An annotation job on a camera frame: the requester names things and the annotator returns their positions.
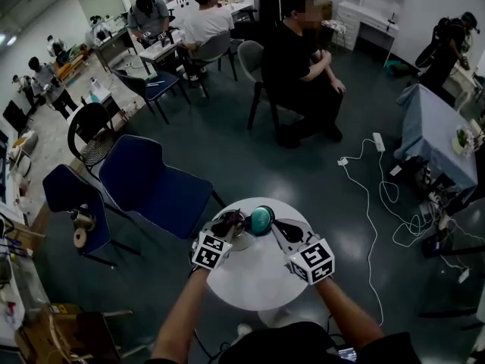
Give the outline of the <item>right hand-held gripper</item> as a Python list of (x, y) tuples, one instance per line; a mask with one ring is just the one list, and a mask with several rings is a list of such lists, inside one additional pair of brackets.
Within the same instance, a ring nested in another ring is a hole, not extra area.
[(290, 271), (309, 285), (329, 278), (335, 272), (335, 257), (328, 242), (312, 240), (309, 245), (292, 254), (292, 244), (287, 238), (309, 238), (314, 235), (303, 221), (281, 218), (271, 226), (278, 245), (286, 256)]

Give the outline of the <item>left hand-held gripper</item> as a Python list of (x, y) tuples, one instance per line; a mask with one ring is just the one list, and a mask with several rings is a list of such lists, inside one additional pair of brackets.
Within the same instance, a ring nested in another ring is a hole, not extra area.
[[(226, 236), (228, 242), (216, 236)], [(243, 224), (233, 224), (227, 233), (224, 219), (208, 221), (204, 224), (197, 240), (192, 245), (191, 262), (208, 270), (216, 269), (229, 255), (233, 247), (243, 244)]]

